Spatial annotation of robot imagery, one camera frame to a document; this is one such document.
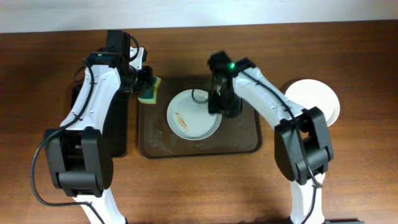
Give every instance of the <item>round plate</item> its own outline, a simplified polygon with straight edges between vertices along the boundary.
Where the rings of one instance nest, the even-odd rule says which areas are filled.
[[[167,122],[173,132],[188,140],[201,140],[213,134],[221,123],[221,114],[209,114],[207,103],[192,100],[192,90],[177,94],[167,108]],[[208,93],[195,90],[194,97],[205,101]]]
[[[331,126],[340,113],[340,102],[336,93],[326,84],[317,80],[300,80],[286,90],[285,96],[306,109],[317,106],[325,115],[326,123]]]

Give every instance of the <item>brown tabletop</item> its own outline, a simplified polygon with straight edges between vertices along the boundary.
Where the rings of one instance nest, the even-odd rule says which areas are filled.
[[[218,50],[249,57],[275,85],[314,78],[334,89],[341,113],[330,128],[335,158],[323,189],[327,220],[398,223],[398,21],[127,30],[148,50],[159,77],[209,73]],[[80,207],[41,205],[29,183],[46,128],[70,108],[81,58],[106,31],[0,34],[0,223],[88,223]],[[129,223],[252,223],[286,218],[290,184],[274,161],[273,133],[255,154],[147,160],[137,149],[137,100],[129,103],[126,157],[111,186]],[[71,202],[51,183],[44,153],[39,192]]]

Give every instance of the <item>white wall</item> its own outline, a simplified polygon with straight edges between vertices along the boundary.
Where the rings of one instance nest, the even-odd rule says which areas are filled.
[[[0,32],[398,19],[398,0],[0,0]]]

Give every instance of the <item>sponge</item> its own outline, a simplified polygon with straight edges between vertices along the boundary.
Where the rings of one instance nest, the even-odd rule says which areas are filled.
[[[160,85],[161,79],[153,76],[152,87],[144,90],[139,96],[138,100],[143,104],[156,104],[157,87]]]

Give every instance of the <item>rectangular tray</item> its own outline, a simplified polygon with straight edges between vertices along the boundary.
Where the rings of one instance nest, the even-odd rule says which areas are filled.
[[[262,144],[258,113],[247,102],[235,118],[223,118],[217,131],[206,139],[180,138],[169,127],[167,107],[184,90],[210,89],[210,77],[162,78],[155,105],[139,104],[139,150],[148,159],[253,153]]]

